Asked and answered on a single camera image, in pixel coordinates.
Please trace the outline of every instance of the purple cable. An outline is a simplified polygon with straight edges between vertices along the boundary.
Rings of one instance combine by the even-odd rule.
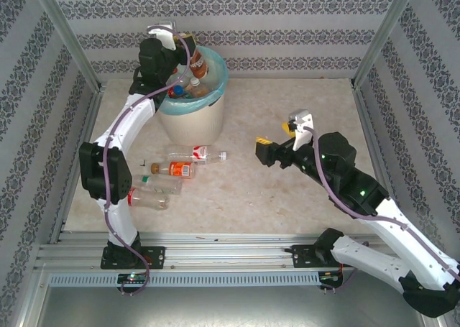
[[[321,166],[321,158],[319,152],[319,141],[318,141],[318,134],[316,131],[310,127],[303,127],[305,130],[309,131],[313,135],[313,147],[315,149],[315,162],[316,167],[318,168],[319,178],[321,179],[321,183],[323,183],[323,187],[328,192],[329,196],[331,197],[332,201],[336,203],[343,211],[345,211],[350,216],[357,218],[357,219],[364,219],[365,221],[387,221],[389,223],[393,223],[398,225],[402,230],[406,230],[452,277],[460,282],[460,276],[455,273],[438,255],[435,253],[412,229],[408,228],[407,224],[404,224],[397,219],[392,219],[388,217],[379,217],[379,216],[363,216],[355,211],[352,211],[347,205],[342,203],[337,195],[334,194],[331,187],[328,184],[326,176],[324,175],[323,167]]]
[[[190,67],[190,50],[188,49],[187,43],[180,36],[180,34],[178,32],[176,32],[176,31],[168,28],[168,27],[164,27],[164,26],[161,26],[161,25],[154,25],[152,27],[149,27],[147,29],[147,32],[149,32],[151,29],[161,29],[161,30],[168,31],[168,32],[172,33],[173,35],[175,35],[180,40],[180,42],[182,43],[183,47],[185,48],[185,52],[187,53],[187,68],[189,68]],[[103,148],[103,154],[102,154],[103,178],[104,178],[105,183],[106,183],[106,205],[104,206],[105,207],[105,209],[104,209],[104,219],[106,221],[107,227],[109,228],[109,231],[123,245],[123,247],[125,247],[131,253],[133,253],[134,255],[136,255],[138,258],[141,259],[141,261],[143,262],[143,264],[145,266],[145,271],[146,271],[145,272],[146,277],[145,277],[144,284],[142,284],[142,286],[139,289],[137,289],[136,291],[134,291],[133,293],[130,293],[129,294],[130,296],[134,296],[134,295],[140,293],[141,291],[143,291],[143,289],[146,288],[147,284],[150,281],[150,268],[149,268],[149,264],[147,263],[147,260],[139,252],[137,252],[136,250],[131,248],[130,245],[127,244],[120,236],[118,236],[118,234],[115,232],[114,228],[110,224],[109,213],[108,212],[109,212],[109,207],[111,205],[111,203],[110,203],[111,196],[110,196],[109,166],[107,165],[107,153],[108,153],[108,150],[109,150],[109,145],[110,145],[110,143],[111,143],[111,141],[113,139],[113,135],[115,134],[116,129],[118,128],[120,123],[123,121],[123,119],[126,117],[126,115],[129,114],[131,112],[131,110],[135,106],[137,106],[138,104],[142,103],[146,99],[148,99],[150,97],[153,97],[154,95],[157,95],[157,94],[159,94],[159,93],[161,93],[163,91],[167,91],[168,89],[172,88],[180,79],[182,79],[184,77],[185,73],[187,72],[187,68],[184,70],[182,75],[174,83],[172,83],[172,84],[170,84],[168,86],[165,86],[164,88],[159,88],[158,90],[153,91],[153,92],[149,93],[148,95],[145,95],[144,97],[142,97],[142,98],[138,99],[137,101],[135,101],[130,107],[126,108],[124,110],[124,112],[120,115],[120,117],[115,121],[115,124],[111,128],[109,136],[107,137],[106,145]],[[122,283],[122,285],[120,287],[122,295],[125,294],[125,292],[123,291],[123,287],[124,287],[124,283]]]

